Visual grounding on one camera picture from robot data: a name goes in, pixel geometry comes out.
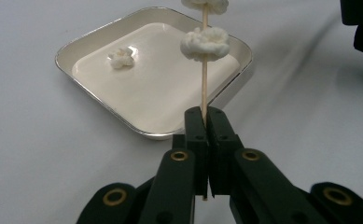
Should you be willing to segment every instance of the wooden stick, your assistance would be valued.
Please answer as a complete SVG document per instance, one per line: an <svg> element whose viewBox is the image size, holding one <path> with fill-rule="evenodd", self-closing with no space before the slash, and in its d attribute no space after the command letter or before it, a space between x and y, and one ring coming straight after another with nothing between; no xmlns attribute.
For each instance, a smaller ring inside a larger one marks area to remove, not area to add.
<svg viewBox="0 0 363 224"><path fill-rule="evenodd" d="M208 26L208 4L203 5L202 9L203 20L202 29L206 29ZM204 54L202 58L202 118L204 127L207 123L207 55Z"/></svg>

